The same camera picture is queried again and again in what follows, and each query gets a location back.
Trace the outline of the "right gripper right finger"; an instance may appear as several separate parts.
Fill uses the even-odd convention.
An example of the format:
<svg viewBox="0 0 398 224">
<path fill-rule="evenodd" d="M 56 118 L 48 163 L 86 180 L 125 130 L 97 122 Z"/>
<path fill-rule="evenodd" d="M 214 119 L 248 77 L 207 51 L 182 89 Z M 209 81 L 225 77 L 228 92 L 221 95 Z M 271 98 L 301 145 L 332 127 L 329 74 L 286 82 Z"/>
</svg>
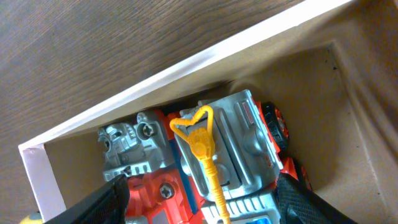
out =
<svg viewBox="0 0 398 224">
<path fill-rule="evenodd" d="M 285 173 L 277 180 L 277 198 L 282 224 L 356 223 Z"/>
</svg>

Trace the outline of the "red toy truck grey top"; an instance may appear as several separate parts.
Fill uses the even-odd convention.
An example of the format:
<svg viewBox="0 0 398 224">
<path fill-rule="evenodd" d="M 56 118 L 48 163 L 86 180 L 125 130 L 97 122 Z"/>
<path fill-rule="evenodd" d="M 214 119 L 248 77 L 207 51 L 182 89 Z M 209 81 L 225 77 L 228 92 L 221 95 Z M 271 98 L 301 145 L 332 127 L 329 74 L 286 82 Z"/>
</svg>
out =
<svg viewBox="0 0 398 224">
<path fill-rule="evenodd" d="M 104 144 L 105 181 L 127 177 L 126 223 L 204 223 L 204 198 L 184 173 L 182 154 L 169 127 L 178 112 L 146 110 L 134 120 L 99 128 Z"/>
</svg>

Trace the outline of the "yellow toy ball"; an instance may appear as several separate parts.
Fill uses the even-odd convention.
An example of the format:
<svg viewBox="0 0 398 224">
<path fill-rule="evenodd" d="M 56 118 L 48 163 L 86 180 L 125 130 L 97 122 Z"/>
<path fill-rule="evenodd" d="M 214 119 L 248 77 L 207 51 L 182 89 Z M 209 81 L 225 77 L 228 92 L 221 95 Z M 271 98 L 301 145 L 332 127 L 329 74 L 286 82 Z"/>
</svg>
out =
<svg viewBox="0 0 398 224">
<path fill-rule="evenodd" d="M 19 224 L 43 224 L 43 219 L 40 212 L 34 212 L 24 217 Z"/>
</svg>

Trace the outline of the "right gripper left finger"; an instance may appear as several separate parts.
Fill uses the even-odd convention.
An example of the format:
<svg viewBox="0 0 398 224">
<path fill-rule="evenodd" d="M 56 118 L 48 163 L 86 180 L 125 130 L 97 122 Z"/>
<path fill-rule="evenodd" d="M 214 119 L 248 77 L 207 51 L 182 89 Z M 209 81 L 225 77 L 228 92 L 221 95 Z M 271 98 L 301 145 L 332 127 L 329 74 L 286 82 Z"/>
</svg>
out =
<svg viewBox="0 0 398 224">
<path fill-rule="evenodd" d="M 46 224 L 122 224 L 129 198 L 127 177 L 121 174 Z"/>
</svg>

